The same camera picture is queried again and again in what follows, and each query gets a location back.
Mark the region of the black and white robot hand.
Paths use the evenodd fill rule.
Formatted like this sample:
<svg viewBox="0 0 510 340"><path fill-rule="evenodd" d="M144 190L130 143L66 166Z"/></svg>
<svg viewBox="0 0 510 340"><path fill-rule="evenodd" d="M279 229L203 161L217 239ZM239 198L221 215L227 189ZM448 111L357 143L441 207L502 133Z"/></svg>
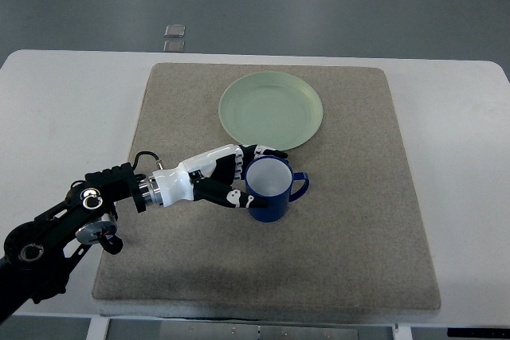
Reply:
<svg viewBox="0 0 510 340"><path fill-rule="evenodd" d="M139 188L147 205L168 207L179 201L206 200L227 208L266 208L264 197L233 187L245 178L248 165L264 156L288 157L262 145L229 144L188 158L173 169L158 165L152 175L139 180Z"/></svg>

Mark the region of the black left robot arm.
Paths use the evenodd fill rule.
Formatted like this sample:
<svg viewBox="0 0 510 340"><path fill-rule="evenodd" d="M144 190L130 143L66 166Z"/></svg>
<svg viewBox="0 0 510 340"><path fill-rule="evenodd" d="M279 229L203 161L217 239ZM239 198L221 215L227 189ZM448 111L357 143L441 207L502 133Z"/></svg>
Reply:
<svg viewBox="0 0 510 340"><path fill-rule="evenodd" d="M65 293L70 274L94 244L112 255L121 251L116 203L131 198L138 212L147 206L137 165L86 174L62 202L9 233L1 258L2 321L28 300L39 303Z"/></svg>

